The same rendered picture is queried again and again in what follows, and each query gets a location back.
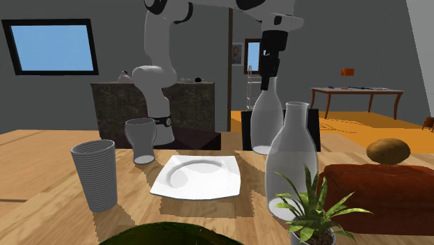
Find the small brown-framed window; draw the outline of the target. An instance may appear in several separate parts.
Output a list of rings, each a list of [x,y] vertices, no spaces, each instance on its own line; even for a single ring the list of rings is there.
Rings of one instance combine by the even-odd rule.
[[[253,74],[259,74],[260,54],[262,53],[261,39],[252,38],[245,39],[244,44],[244,73],[249,72],[249,68]]]

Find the small clear glass bottle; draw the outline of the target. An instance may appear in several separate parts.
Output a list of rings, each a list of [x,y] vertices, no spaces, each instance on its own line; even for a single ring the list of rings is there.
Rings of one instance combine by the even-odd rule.
[[[273,139],[284,122],[282,104],[276,93],[276,77],[271,77],[268,89],[262,90],[252,110],[250,139],[252,150],[267,155]]]

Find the wooden table with orange lamp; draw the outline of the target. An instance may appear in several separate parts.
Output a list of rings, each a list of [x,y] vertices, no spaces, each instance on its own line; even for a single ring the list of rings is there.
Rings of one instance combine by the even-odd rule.
[[[332,87],[329,86],[327,88],[311,88],[312,90],[312,101],[310,103],[310,108],[312,109],[315,102],[316,93],[323,93],[327,95],[327,102],[325,108],[324,118],[328,117],[328,112],[330,108],[330,102],[332,95],[369,95],[369,105],[368,105],[368,113],[371,112],[371,106],[373,102],[374,95],[395,95],[394,101],[394,113],[393,118],[397,119],[397,111],[399,106],[399,101],[401,99],[404,90],[394,90],[388,88],[365,88],[365,87],[348,87],[348,77],[354,76],[354,68],[342,68],[341,76],[345,77],[344,87]]]

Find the large clear glass bottle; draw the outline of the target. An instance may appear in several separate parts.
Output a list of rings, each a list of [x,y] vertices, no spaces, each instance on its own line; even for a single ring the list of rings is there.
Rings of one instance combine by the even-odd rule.
[[[311,177],[318,172],[316,146],[307,130],[309,106],[305,102],[286,103],[283,127],[273,139],[266,158],[266,206],[273,216],[284,221],[295,216],[290,210],[276,206],[282,202],[276,195],[306,192],[305,168],[309,168]]]

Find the dark robot stand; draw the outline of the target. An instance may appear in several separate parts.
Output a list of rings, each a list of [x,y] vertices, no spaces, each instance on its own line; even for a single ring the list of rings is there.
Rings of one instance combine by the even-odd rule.
[[[220,150],[221,133],[172,127],[173,142],[154,145],[156,150]]]

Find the brown potato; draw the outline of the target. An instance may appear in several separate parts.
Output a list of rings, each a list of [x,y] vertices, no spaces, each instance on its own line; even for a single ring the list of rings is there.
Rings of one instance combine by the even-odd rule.
[[[400,139],[379,139],[367,147],[367,156],[371,161],[385,165],[396,165],[406,160],[411,154],[410,147]]]

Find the white square plate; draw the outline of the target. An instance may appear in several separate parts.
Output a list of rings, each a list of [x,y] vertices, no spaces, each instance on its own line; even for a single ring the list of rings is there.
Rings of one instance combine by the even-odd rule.
[[[174,155],[161,169],[150,193],[181,200],[238,196],[241,174],[234,156]]]

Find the grey drinking glass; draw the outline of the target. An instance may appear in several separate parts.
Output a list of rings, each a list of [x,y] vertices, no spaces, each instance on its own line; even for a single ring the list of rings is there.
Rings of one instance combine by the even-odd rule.
[[[155,160],[156,125],[152,118],[128,120],[125,123],[124,132],[134,151],[133,161],[135,164],[148,164]]]

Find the dark stone counter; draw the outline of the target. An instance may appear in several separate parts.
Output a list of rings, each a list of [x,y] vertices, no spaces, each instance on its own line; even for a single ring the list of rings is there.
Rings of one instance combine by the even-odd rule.
[[[133,83],[95,83],[91,85],[99,135],[103,139],[124,137],[124,124],[147,116],[144,95]],[[176,82],[162,90],[170,101],[170,116],[175,135],[214,139],[215,83]]]

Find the green potted plant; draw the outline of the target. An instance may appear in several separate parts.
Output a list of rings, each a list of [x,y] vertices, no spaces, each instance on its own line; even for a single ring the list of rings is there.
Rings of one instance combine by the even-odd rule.
[[[275,207],[288,209],[295,216],[294,219],[287,221],[288,233],[297,235],[299,244],[305,243],[307,245],[320,242],[325,237],[334,239],[336,235],[353,239],[353,234],[345,231],[332,218],[352,212],[367,213],[368,211],[359,207],[349,208],[345,206],[344,203],[351,197],[350,195],[343,197],[332,207],[326,209],[327,180],[323,179],[321,185],[318,185],[319,174],[312,177],[309,168],[305,166],[304,169],[306,192],[299,192],[288,177],[281,175],[291,185],[295,194],[277,193],[275,195],[280,199]]]

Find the dark green round object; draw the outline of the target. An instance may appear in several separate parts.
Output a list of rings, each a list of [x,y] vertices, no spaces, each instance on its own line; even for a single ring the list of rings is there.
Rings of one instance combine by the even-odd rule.
[[[192,223],[146,223],[120,232],[99,245],[244,245]]]

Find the large black-framed window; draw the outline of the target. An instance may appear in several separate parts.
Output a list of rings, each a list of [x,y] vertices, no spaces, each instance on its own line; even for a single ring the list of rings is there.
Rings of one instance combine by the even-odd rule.
[[[98,75],[90,19],[3,19],[17,76]]]

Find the grey ribbed cup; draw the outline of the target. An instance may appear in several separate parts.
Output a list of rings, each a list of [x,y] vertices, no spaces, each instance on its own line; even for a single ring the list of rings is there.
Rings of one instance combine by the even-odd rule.
[[[100,139],[71,149],[83,192],[92,212],[105,212],[118,202],[115,142]]]

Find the framed wall portrait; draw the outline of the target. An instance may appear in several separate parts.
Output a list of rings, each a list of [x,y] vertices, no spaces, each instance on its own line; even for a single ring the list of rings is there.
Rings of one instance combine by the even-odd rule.
[[[243,43],[233,42],[232,43],[232,65],[242,66],[243,65]]]

